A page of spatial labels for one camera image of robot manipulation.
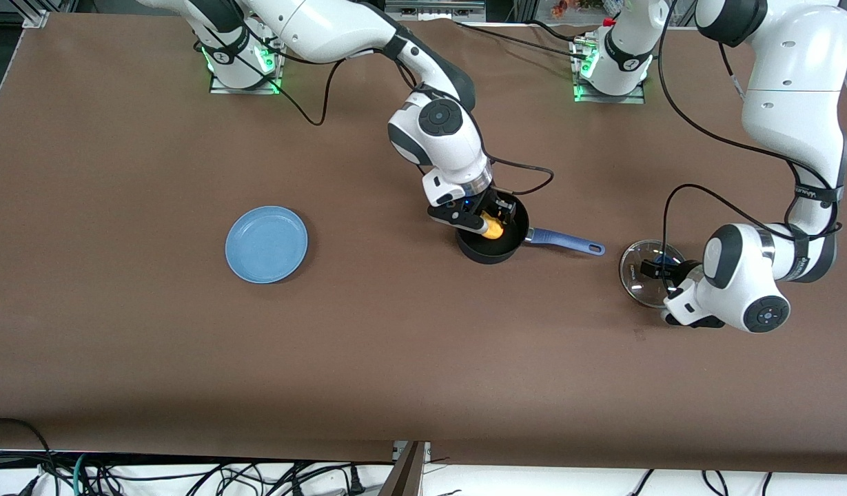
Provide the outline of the glass lid with blue knob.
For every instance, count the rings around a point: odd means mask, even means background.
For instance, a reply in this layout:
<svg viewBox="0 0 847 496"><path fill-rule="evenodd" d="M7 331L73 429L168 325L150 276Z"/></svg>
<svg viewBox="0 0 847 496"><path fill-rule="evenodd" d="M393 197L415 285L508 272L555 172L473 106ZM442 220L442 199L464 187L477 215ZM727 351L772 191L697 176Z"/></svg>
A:
<svg viewBox="0 0 847 496"><path fill-rule="evenodd" d="M685 261L685 257L672 245L663 245L660 240L647 239L629 245L620 258L620 280L626 292L644 307L665 309L664 299L672 291L666 290L666 280L654 280L640 274L640 263L645 258L662 258L680 264Z"/></svg>

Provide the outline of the grey metal box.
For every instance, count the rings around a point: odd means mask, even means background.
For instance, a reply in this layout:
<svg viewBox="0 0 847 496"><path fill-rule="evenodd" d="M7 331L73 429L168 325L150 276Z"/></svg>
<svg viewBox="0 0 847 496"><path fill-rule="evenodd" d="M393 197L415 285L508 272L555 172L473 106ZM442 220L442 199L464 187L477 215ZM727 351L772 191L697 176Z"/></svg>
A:
<svg viewBox="0 0 847 496"><path fill-rule="evenodd" d="M485 0L383 0L383 9L397 20L487 21Z"/></svg>

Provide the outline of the orange background objects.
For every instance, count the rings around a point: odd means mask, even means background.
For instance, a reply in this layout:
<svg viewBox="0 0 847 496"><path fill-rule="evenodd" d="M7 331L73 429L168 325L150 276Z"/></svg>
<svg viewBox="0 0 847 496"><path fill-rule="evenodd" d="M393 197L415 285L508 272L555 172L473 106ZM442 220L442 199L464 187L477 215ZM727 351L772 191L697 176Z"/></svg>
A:
<svg viewBox="0 0 847 496"><path fill-rule="evenodd" d="M564 19L567 12L594 12L603 10L603 0L549 0L549 12L553 19Z"/></svg>

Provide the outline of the blue round plate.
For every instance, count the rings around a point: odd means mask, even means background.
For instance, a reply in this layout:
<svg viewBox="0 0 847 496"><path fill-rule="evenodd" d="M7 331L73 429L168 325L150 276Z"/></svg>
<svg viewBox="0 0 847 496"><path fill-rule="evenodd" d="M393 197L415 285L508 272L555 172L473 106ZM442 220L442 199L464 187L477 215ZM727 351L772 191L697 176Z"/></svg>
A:
<svg viewBox="0 0 847 496"><path fill-rule="evenodd" d="M291 276L309 250L301 217L281 206L262 206L235 220L225 239L225 260L235 276L271 285Z"/></svg>

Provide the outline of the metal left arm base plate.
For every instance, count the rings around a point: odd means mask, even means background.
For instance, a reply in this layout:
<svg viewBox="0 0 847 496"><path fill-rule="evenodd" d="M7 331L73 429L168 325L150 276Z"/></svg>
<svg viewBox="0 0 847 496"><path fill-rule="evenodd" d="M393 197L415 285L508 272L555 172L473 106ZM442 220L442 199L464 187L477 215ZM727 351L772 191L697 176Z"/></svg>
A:
<svg viewBox="0 0 847 496"><path fill-rule="evenodd" d="M579 103L635 103L643 104L644 83L647 70L653 62L651 53L643 56L622 54L620 60L612 54L600 53L603 44L597 32L587 32L569 42L575 55L571 63L574 99Z"/></svg>

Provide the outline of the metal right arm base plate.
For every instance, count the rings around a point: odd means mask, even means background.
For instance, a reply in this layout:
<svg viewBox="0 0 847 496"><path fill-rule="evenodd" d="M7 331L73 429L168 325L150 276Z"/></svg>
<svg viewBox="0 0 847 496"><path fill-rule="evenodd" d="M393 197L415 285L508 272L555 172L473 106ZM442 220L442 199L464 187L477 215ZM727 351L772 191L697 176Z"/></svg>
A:
<svg viewBox="0 0 847 496"><path fill-rule="evenodd" d="M236 40L228 41L218 32L201 39L201 50L211 73L212 94L278 94L284 57L275 48L262 44L256 34L245 29Z"/></svg>

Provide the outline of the aluminium profile post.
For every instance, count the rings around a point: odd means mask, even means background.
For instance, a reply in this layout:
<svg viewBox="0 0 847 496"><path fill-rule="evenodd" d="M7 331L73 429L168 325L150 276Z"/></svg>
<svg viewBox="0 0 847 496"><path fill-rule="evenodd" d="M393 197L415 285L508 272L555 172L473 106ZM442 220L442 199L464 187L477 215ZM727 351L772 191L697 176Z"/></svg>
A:
<svg viewBox="0 0 847 496"><path fill-rule="evenodd" d="M423 468L431 461L429 442L394 442L398 455L377 496L421 496Z"/></svg>

